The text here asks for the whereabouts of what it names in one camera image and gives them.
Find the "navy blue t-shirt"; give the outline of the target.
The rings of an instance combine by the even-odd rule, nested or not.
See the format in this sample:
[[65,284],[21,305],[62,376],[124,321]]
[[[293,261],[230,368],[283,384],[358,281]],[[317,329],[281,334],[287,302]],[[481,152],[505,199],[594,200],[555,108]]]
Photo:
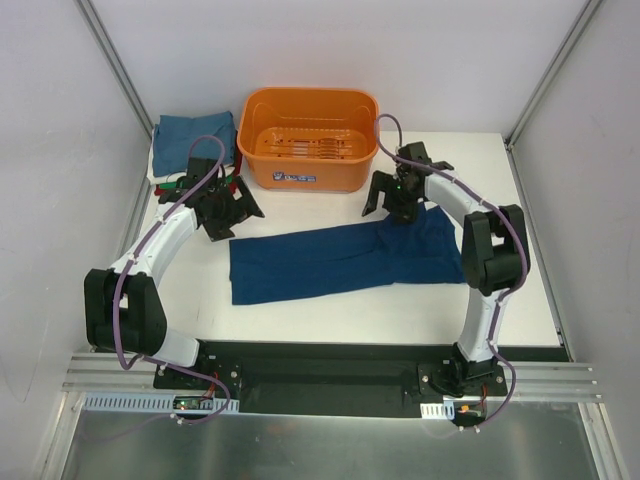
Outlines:
[[383,220],[229,244],[236,306],[300,300],[393,284],[465,282],[455,228],[439,207],[418,205],[408,224]]

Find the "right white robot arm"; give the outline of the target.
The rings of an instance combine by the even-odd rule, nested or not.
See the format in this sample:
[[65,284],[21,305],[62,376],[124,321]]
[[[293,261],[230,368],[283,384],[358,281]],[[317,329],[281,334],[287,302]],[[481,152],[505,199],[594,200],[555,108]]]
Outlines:
[[432,161],[422,142],[400,147],[392,159],[393,174],[372,174],[362,214],[381,206],[408,223],[417,219],[419,203],[430,201],[462,227],[461,267],[469,286],[465,322],[449,362],[428,375],[428,385],[451,397],[473,394],[502,374],[497,340],[504,310],[530,270],[524,213],[515,204],[491,204],[452,165]]

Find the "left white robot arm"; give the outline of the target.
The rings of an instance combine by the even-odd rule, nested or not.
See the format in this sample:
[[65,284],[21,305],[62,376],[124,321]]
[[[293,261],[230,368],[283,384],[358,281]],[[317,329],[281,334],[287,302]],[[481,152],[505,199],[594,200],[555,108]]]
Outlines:
[[86,275],[89,344],[119,356],[178,365],[176,375],[188,388],[204,387],[212,367],[198,356],[196,338],[170,328],[158,286],[198,229],[212,242],[227,240],[233,226],[263,215],[241,175],[227,175],[215,160],[190,158],[186,174],[159,196],[150,225],[133,245],[109,268]]

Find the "folded green t-shirt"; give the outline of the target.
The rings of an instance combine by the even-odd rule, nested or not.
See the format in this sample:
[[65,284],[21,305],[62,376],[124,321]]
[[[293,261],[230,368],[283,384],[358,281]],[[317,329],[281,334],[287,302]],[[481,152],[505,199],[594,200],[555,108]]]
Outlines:
[[[226,183],[229,186],[230,190],[232,193],[234,193],[237,189],[236,186],[236,182],[235,182],[235,176],[233,174],[230,174],[226,177]],[[170,190],[175,188],[177,185],[177,182],[161,182],[159,184],[157,184],[155,186],[154,189],[154,195],[155,196],[160,196],[161,194],[163,194],[165,191]]]

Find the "folded red t-shirt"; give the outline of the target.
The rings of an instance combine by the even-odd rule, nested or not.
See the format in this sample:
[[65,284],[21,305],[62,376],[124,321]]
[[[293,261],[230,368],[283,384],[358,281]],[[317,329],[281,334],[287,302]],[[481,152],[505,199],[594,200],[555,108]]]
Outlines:
[[[220,167],[220,171],[225,176],[225,181],[230,188],[232,194],[237,190],[236,177],[240,174],[242,166],[242,154],[236,150],[233,155],[233,160],[228,164],[223,164]],[[163,180],[157,180],[154,190],[155,196],[161,196],[165,192],[177,187],[178,181],[186,175],[186,172],[177,172],[169,174]]]

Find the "orange plastic basket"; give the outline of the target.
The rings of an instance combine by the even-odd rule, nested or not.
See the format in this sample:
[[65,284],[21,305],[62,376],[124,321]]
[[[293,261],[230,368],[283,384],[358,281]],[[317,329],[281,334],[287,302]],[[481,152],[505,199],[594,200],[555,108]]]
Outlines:
[[263,88],[245,102],[237,146],[265,189],[355,192],[378,150],[378,113],[361,90]]

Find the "folded light blue t-shirt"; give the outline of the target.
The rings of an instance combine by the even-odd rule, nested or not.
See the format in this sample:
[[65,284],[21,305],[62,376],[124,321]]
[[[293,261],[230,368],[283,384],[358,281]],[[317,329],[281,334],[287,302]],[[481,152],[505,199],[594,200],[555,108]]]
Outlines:
[[186,171],[190,157],[217,160],[224,145],[224,165],[235,156],[236,128],[230,111],[200,117],[161,115],[154,126],[151,171],[154,178]]

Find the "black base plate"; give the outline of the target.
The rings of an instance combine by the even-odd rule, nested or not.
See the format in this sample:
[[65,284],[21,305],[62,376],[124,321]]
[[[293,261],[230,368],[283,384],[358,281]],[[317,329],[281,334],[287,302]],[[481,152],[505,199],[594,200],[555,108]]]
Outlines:
[[158,390],[202,393],[210,375],[256,414],[416,418],[445,397],[503,399],[496,360],[464,365],[451,346],[204,341],[196,377],[157,370]]

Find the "left aluminium frame post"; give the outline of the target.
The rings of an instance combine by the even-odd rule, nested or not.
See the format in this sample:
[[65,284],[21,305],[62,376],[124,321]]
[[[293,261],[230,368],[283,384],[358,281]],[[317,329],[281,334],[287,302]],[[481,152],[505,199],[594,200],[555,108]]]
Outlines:
[[83,21],[93,36],[99,50],[101,51],[110,71],[116,79],[116,83],[125,96],[135,118],[142,127],[148,138],[152,137],[153,122],[143,104],[141,96],[136,89],[129,72],[119,55],[111,36],[101,19],[101,16],[91,0],[74,0]]

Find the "aluminium frame post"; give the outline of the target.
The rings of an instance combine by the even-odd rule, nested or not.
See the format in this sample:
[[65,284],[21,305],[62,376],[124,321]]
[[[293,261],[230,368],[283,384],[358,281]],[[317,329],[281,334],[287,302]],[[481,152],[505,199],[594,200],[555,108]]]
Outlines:
[[74,0],[83,21],[93,36],[99,50],[101,51],[110,71],[116,79],[116,83],[125,96],[135,118],[142,127],[148,138],[152,137],[153,122],[143,104],[141,96],[136,89],[129,72],[119,55],[111,36],[101,19],[101,16],[91,0]]
[[537,82],[532,94],[518,116],[514,126],[504,137],[504,145],[511,152],[525,129],[532,120],[536,110],[545,99],[554,81],[561,73],[582,36],[594,20],[596,14],[605,3],[604,0],[588,0],[581,6],[576,18],[571,23],[557,50]]

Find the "right aluminium frame post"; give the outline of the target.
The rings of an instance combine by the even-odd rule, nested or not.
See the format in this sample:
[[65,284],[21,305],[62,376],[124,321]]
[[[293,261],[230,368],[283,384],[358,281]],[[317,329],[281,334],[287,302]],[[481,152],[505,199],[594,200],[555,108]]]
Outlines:
[[536,110],[545,99],[554,81],[561,73],[582,36],[594,20],[596,14],[605,3],[604,0],[588,0],[581,6],[576,18],[571,23],[557,50],[537,82],[532,94],[518,116],[514,126],[504,137],[504,145],[511,152],[525,129],[532,120]]

